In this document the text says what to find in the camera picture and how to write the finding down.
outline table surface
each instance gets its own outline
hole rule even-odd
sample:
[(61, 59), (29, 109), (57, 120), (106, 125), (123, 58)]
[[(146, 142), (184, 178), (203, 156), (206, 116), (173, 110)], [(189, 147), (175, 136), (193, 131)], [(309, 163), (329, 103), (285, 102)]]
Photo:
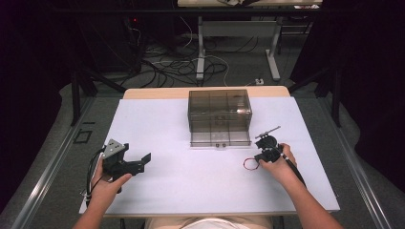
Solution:
[[(323, 0), (260, 0), (250, 7), (321, 5)], [(217, 0), (178, 0), (179, 7), (228, 7)]]
[[(253, 116), (250, 146), (190, 147), (190, 90), (247, 89)], [(123, 186), (106, 217), (232, 216), (296, 214), (283, 187), (262, 168), (248, 171), (246, 158), (260, 154), (254, 136), (272, 133), (286, 142), (309, 191), (328, 210), (339, 205), (307, 127), (285, 87), (131, 89), (119, 101), (105, 143), (129, 143), (126, 161), (152, 160)], [(83, 202), (80, 213), (85, 210)]]

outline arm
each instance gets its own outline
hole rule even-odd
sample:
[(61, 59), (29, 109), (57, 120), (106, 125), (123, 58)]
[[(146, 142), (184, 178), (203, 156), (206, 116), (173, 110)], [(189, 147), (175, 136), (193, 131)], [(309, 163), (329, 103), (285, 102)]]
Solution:
[[(287, 144), (283, 144), (283, 146), (283, 153), (296, 165), (289, 146)], [(265, 163), (260, 160), (260, 164), (271, 172), (274, 178), (286, 189), (297, 210), (303, 228), (343, 228), (312, 196), (283, 159), (278, 159), (274, 163)]]
[(79, 228), (98, 228), (104, 213), (116, 197), (118, 189), (132, 177), (131, 174), (126, 174), (116, 181), (108, 182), (108, 177), (103, 177), (102, 174), (102, 159), (96, 167), (95, 176), (92, 179), (92, 200), (86, 211), (77, 221), (74, 229)]

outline person's left hand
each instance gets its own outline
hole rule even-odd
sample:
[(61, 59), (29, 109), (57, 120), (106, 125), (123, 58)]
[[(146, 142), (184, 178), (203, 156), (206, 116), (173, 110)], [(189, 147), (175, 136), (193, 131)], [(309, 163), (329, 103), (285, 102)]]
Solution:
[(131, 177), (131, 174), (126, 174), (114, 182), (110, 182), (111, 177), (105, 176), (102, 173), (102, 157), (98, 160), (95, 175), (92, 179), (92, 198), (89, 208), (95, 207), (98, 210), (107, 211), (108, 207), (113, 203), (114, 198), (119, 188), (126, 183)]

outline transparent plastic box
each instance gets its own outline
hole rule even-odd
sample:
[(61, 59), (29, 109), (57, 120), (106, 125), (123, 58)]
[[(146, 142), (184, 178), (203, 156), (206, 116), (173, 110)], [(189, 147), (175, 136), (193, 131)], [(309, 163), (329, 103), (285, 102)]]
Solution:
[(191, 146), (248, 146), (251, 117), (247, 90), (190, 91)]

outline white desk legs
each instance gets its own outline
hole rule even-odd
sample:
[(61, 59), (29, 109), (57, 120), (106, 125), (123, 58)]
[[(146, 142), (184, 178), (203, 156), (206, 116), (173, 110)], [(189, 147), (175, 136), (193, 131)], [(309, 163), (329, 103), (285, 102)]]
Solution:
[(277, 41), (280, 36), (283, 18), (277, 21), (205, 21), (199, 17), (199, 61), (197, 64), (197, 80), (203, 80), (205, 36), (263, 36), (272, 37), (270, 50), (266, 50), (266, 57), (273, 80), (280, 80), (280, 74), (274, 59)]

